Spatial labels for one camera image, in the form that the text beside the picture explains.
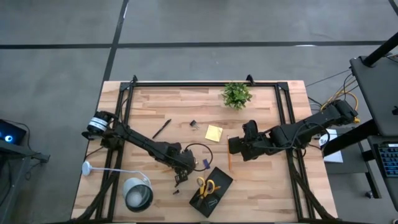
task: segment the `keyboard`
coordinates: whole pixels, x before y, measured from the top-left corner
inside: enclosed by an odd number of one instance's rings
[[[381,144],[378,149],[385,175],[398,177],[398,144]]]

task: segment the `yellow cable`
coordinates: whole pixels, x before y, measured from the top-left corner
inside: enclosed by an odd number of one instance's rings
[[[352,81],[352,82],[350,82],[349,84],[347,84],[345,87],[347,88],[349,85],[351,85],[351,84],[354,83],[354,82],[355,82],[355,80]],[[356,95],[355,95],[354,93],[350,93],[350,92],[344,93],[344,89],[342,89],[342,90],[340,90],[340,91],[339,91],[339,90],[337,90],[337,92],[336,92],[333,96],[331,96],[331,97],[329,98],[329,100],[328,100],[326,103],[324,103],[324,104],[322,105],[321,110],[323,110],[323,109],[325,108],[325,106],[328,105],[331,101],[333,101],[333,100],[335,100],[335,99],[337,99],[337,98],[343,96],[344,94],[346,94],[346,95],[352,96],[352,97],[355,99],[355,111],[357,111],[357,110],[358,110],[358,106],[359,106],[359,100],[358,100],[358,98],[356,97]],[[359,123],[359,122],[361,122],[361,120],[360,120],[358,117],[355,117],[354,123]]]

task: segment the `orange-handled scissors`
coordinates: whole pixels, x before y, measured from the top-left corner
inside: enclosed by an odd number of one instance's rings
[[[212,194],[215,191],[216,185],[215,185],[213,180],[207,180],[207,182],[205,182],[205,179],[202,178],[202,177],[198,177],[197,178],[197,183],[198,183],[198,185],[200,187],[200,189],[199,189],[199,196],[200,197],[199,197],[198,202],[197,202],[197,207],[199,208],[200,204],[203,201],[203,199],[207,195]]]

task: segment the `white paper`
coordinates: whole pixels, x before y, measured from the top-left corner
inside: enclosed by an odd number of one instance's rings
[[[337,138],[337,131],[335,129],[326,129],[329,132],[330,135],[330,140]],[[319,145],[322,146],[324,145],[328,140],[328,135],[324,134],[320,139],[319,139]],[[325,162],[339,162],[343,163],[343,157],[341,156],[341,152],[335,152],[333,154],[330,154],[329,156],[325,156],[323,158]]]

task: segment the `blue light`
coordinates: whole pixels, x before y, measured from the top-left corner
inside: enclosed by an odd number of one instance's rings
[[[4,138],[4,140],[6,140],[6,142],[11,142],[12,141],[12,136],[6,136]]]

